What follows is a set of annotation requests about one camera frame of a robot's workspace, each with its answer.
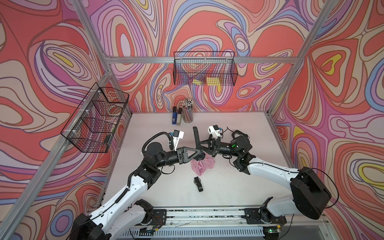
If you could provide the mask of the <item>pink microfibre cloth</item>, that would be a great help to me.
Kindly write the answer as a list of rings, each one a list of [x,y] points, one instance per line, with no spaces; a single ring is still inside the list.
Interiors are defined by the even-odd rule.
[[[214,166],[215,166],[215,159],[211,156],[206,156],[201,161],[197,161],[195,159],[191,161],[192,170],[198,176],[202,176],[207,169],[213,169]]]

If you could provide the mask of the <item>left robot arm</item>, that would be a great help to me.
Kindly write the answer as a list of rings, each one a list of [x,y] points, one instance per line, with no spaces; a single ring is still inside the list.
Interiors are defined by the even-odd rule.
[[[129,174],[127,184],[110,200],[90,215],[80,214],[73,222],[69,240],[116,240],[124,232],[139,224],[150,224],[154,207],[140,199],[162,175],[162,167],[186,164],[205,158],[202,150],[176,148],[177,132],[160,132],[142,147],[143,160]]]

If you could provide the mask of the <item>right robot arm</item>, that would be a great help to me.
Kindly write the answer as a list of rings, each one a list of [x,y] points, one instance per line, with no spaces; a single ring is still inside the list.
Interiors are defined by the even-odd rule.
[[[258,176],[290,190],[290,194],[279,198],[269,197],[259,208],[264,222],[273,217],[301,214],[309,219],[318,220],[325,209],[331,208],[332,194],[325,186],[316,169],[303,167],[294,169],[266,162],[250,153],[252,145],[249,136],[239,130],[232,132],[232,141],[222,141],[224,130],[210,126],[209,138],[196,142],[203,145],[203,150],[215,157],[234,161],[231,163],[239,172]]]

